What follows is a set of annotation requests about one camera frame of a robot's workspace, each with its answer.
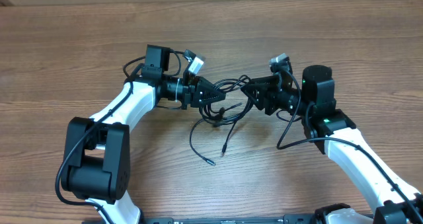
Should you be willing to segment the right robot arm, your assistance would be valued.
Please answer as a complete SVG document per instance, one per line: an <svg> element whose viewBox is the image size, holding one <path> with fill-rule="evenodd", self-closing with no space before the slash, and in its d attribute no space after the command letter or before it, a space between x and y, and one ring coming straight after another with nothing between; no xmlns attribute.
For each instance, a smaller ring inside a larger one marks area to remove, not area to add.
<svg viewBox="0 0 423 224"><path fill-rule="evenodd" d="M271 76L252 79L241 90L254 105L300 116L306 138L348 176L371 208L361 215L339 203L315 210L311 223L421 223L422 193L395 174L367 144L356 124L336 108L331 68L311 65L296 81L291 69L273 64Z"/></svg>

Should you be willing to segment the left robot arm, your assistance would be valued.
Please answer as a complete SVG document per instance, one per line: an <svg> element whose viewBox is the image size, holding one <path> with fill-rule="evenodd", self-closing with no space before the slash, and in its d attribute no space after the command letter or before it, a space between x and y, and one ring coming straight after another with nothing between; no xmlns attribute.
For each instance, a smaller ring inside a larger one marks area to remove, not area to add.
<svg viewBox="0 0 423 224"><path fill-rule="evenodd" d="M205 59L190 50L149 45L133 60L120 94L89 118L68 124L63 162L55 181L59 200L92 206L104 223L143 223L143 212L128 193L130 133L141 118L165 98L200 108L225 99L225 94L198 75Z"/></svg>

